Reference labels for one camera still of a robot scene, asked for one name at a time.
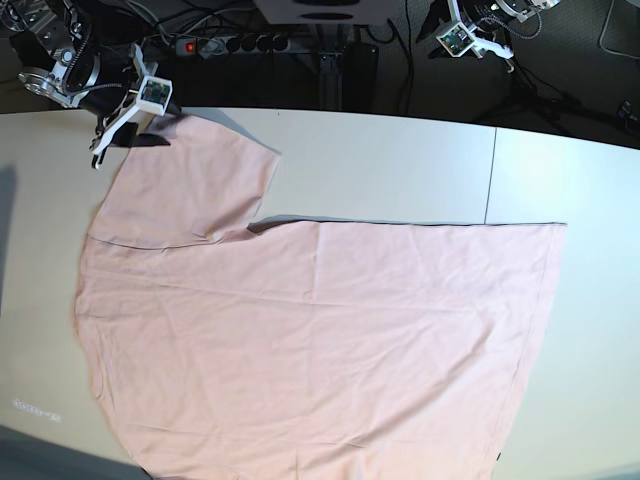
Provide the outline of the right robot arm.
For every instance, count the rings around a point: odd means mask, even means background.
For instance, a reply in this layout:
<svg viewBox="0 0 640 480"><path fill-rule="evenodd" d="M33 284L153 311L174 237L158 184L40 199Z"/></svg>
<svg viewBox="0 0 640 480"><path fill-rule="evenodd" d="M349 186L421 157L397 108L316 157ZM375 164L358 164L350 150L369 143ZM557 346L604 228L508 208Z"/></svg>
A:
<svg viewBox="0 0 640 480"><path fill-rule="evenodd" d="M97 119L90 151L100 168L111 146L151 146L143 115L178 115L171 80L144 56L158 20L134 1L4 1L1 34L22 63L24 88Z"/></svg>

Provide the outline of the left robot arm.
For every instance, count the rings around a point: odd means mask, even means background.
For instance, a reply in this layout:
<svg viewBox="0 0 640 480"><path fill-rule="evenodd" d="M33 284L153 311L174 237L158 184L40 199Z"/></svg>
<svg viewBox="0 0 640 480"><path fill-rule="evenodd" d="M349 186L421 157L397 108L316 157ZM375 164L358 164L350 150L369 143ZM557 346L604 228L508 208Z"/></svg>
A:
<svg viewBox="0 0 640 480"><path fill-rule="evenodd" d="M434 38L434 58L482 59L492 53L502 59L509 72L515 70L512 37L536 38L542 30L541 13L556 1L446 0L434 1L416 37L417 42Z"/></svg>

